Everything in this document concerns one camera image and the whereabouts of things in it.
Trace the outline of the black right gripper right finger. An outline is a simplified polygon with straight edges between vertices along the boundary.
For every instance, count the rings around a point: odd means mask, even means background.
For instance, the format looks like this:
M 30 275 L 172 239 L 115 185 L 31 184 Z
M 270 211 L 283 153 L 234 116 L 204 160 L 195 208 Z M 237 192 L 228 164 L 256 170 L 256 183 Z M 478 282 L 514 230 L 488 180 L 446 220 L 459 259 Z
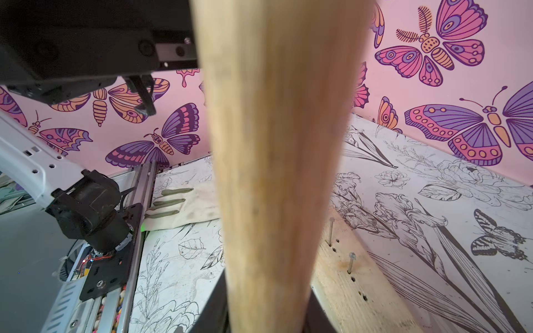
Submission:
M 314 292 L 310 295 L 303 333 L 336 333 Z

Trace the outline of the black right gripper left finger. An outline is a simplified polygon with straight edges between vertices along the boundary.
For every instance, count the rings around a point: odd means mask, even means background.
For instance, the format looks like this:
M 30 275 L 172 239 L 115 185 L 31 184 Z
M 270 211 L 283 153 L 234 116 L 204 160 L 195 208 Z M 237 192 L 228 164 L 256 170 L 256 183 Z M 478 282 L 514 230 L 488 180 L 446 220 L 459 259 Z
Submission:
M 225 271 L 222 272 L 191 333 L 229 332 L 229 307 Z

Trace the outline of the small wooden nail block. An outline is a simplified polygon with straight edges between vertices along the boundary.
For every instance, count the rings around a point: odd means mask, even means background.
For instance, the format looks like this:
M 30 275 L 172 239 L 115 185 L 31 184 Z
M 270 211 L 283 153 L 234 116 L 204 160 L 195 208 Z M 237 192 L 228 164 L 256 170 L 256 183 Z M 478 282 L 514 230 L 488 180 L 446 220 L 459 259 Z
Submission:
M 330 217 L 335 218 L 332 247 L 328 245 Z M 348 275 L 352 252 L 357 259 Z M 422 331 L 357 235 L 332 206 L 316 257 L 312 289 L 336 332 Z

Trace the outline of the wooden handled claw hammer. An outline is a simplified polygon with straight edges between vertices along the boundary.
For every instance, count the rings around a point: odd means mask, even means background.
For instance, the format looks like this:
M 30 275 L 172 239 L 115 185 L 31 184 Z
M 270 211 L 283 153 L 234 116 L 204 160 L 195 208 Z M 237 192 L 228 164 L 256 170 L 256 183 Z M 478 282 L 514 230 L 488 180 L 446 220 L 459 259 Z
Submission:
M 193 1 L 233 332 L 300 332 L 372 1 Z

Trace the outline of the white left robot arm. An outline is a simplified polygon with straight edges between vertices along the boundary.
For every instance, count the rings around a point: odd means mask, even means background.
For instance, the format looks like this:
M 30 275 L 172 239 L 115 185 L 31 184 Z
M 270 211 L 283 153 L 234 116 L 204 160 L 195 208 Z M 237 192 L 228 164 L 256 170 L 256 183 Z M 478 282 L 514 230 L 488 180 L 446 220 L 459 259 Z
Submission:
M 3 1 L 1 170 L 64 235 L 118 251 L 110 175 L 208 154 L 189 1 Z

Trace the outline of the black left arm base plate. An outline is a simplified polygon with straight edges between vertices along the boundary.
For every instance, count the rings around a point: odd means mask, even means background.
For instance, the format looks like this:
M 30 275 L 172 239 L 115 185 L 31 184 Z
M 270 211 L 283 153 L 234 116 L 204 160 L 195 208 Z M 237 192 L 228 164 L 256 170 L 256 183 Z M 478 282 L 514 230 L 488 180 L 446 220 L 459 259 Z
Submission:
M 91 267 L 79 295 L 81 302 L 104 296 L 127 283 L 143 210 L 141 203 L 126 208 L 126 223 L 133 231 L 128 244 L 101 259 L 90 260 Z

